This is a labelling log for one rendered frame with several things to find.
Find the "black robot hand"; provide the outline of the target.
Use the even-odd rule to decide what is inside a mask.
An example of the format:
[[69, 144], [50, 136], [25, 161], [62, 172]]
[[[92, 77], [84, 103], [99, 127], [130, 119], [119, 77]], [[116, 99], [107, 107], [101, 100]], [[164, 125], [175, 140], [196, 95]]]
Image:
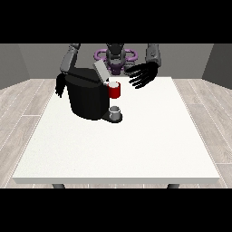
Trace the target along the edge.
[[159, 65], [157, 63], [148, 62], [132, 66], [125, 72], [130, 76], [129, 83], [131, 83], [136, 89], [140, 89], [156, 78], [158, 69]]
[[59, 96], [62, 97], [63, 95], [63, 90], [66, 86], [66, 80], [65, 80], [66, 74], [65, 73], [60, 73], [56, 77], [56, 86], [55, 86], [55, 93]]

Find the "black coffee machine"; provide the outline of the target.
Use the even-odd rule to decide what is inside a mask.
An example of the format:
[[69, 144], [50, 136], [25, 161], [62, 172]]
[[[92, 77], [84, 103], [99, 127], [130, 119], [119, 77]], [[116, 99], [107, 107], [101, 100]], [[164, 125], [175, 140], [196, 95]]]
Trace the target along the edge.
[[65, 77], [72, 112], [91, 121], [106, 120], [111, 123], [122, 121], [122, 114], [116, 121], [110, 119], [110, 97], [108, 84], [103, 83], [94, 69], [73, 68]]

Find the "red pod holder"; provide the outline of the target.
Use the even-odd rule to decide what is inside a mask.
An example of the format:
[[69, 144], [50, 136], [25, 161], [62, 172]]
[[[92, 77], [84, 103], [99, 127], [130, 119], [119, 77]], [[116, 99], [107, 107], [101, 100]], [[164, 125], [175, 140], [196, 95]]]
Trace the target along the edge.
[[110, 98], [117, 99], [121, 96], [121, 84], [119, 82], [110, 82], [108, 89]]

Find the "pale grey machine lid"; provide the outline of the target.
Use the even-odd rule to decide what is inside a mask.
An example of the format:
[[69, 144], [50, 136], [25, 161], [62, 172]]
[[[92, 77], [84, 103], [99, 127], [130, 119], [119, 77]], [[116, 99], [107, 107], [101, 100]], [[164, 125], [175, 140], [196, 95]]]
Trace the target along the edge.
[[99, 60], [93, 64], [95, 71], [98, 73], [101, 82], [106, 82], [110, 78], [110, 74], [103, 62], [103, 60]]

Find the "small grey cup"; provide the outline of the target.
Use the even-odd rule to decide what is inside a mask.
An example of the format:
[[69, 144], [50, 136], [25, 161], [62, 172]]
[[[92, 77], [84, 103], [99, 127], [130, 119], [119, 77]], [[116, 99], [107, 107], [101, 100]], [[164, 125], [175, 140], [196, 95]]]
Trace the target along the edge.
[[110, 119], [113, 121], [118, 120], [121, 116], [121, 110], [118, 106], [111, 106], [109, 108], [109, 113], [110, 113]]

